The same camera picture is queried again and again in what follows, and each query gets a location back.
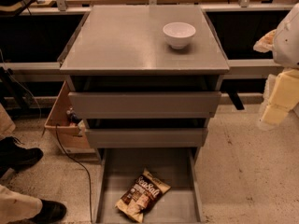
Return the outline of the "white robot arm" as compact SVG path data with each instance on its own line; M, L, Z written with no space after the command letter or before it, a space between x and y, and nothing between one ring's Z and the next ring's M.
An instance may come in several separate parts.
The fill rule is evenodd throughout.
M269 75L263 94L258 127L276 128L299 104L299 4L293 6L278 27L262 38L253 49L271 51L275 63L284 67L277 76Z

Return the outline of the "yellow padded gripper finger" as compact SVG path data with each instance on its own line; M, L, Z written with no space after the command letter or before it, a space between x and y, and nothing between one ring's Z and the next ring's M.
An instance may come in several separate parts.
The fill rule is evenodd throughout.
M284 69L266 80L258 127L268 131L276 128L299 104L299 71Z
M258 52L266 53L273 48L273 40L276 33L276 29L268 32L262 38L260 38L253 46L253 49Z

